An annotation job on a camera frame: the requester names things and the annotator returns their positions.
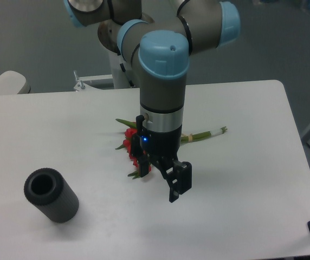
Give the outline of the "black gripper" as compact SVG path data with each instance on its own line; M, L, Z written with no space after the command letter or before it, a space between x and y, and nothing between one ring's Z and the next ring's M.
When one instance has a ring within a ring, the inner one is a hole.
M192 188L192 165L179 161L177 152L180 147L182 127L170 132L154 132L136 128L131 137L131 156L138 158L139 176L149 174L150 163L157 168L169 186L169 202L175 202L179 196Z

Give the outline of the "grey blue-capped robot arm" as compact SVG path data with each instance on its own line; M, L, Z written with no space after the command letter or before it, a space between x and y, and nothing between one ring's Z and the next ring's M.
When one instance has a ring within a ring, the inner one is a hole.
M217 48L238 38L237 8L221 1L173 1L174 19L156 23L142 10L141 1L65 1L77 27L107 23L112 50L132 69L130 82L140 91L137 132L131 156L139 176L153 165L169 186L174 202L192 186L192 166L178 160L191 55Z

